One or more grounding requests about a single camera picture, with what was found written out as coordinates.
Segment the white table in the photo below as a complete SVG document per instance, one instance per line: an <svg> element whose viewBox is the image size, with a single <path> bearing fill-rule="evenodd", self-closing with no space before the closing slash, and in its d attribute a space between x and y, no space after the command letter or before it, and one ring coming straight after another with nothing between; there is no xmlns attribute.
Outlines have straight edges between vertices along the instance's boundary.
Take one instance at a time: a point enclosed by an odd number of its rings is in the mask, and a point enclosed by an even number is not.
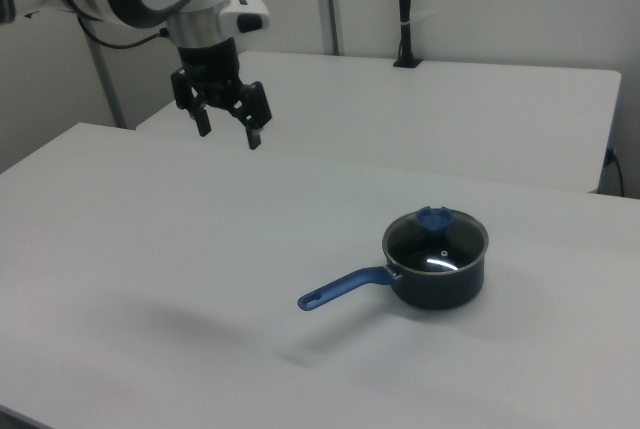
<svg viewBox="0 0 640 429"><path fill-rule="evenodd" d="M247 52L274 119L262 148L577 192L597 189L620 85L613 71ZM210 109L205 141L246 147ZM139 131L200 139L169 104Z"/></svg>
<svg viewBox="0 0 640 429"><path fill-rule="evenodd" d="M490 235L468 305L303 293L397 216ZM0 176L0 404L56 429L640 420L640 202L80 125Z"/></svg>

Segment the black cord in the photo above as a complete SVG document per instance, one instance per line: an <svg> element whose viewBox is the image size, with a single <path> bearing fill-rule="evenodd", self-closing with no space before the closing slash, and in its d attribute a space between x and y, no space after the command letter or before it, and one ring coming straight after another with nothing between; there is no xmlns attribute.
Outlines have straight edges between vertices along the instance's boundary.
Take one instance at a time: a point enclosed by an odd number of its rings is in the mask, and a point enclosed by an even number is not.
<svg viewBox="0 0 640 429"><path fill-rule="evenodd" d="M615 153L611 154L611 162L618 168L618 179L620 180L620 197L624 197L624 179L622 178L622 168L620 167L620 161L618 161Z"/></svg>
<svg viewBox="0 0 640 429"><path fill-rule="evenodd" d="M82 18L80 16L78 16L78 22L80 23L80 27L82 28L82 30L84 31L84 33L87 35L87 37L89 39L91 39L96 44L100 44L101 46L108 47L109 49L133 49L134 47L140 47L141 45L146 44L147 42L151 42L154 39L157 39L158 37L163 37L163 38L168 38L169 37L169 31L165 27L165 28L160 29L160 31L157 32L156 34L153 34L152 36L149 36L149 37L145 37L144 39L141 39L141 40L139 40L137 42L133 42L131 44L122 44L122 45L110 44L108 42L104 42L104 41L98 39L98 37L95 36L89 30L89 28L85 25L84 21L82 20Z"/></svg>

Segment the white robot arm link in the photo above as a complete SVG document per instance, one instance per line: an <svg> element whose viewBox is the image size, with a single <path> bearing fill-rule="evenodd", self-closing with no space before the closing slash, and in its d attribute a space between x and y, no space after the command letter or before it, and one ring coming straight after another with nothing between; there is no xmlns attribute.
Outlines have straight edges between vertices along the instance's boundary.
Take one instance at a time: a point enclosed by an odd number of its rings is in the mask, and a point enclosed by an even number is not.
<svg viewBox="0 0 640 429"><path fill-rule="evenodd" d="M203 136L210 131L205 106L228 110L247 129L250 147L260 144L271 113L261 84L240 81L233 37L268 27L262 0L0 0L0 24L41 8L134 28L166 23L183 62L172 75L178 107L189 111Z"/></svg>

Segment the blue handle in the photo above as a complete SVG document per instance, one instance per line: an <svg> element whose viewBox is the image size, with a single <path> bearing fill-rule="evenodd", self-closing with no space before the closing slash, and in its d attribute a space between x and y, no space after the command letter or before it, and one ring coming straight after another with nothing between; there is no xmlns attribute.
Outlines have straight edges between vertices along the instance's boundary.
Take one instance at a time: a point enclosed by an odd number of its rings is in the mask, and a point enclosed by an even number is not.
<svg viewBox="0 0 640 429"><path fill-rule="evenodd" d="M303 311L312 311L317 307L333 301L336 297L343 296L347 292L364 284L380 284L390 286L395 284L396 275L384 266L367 267L347 274L340 279L330 282L326 286L316 289L298 299L298 307Z"/></svg>

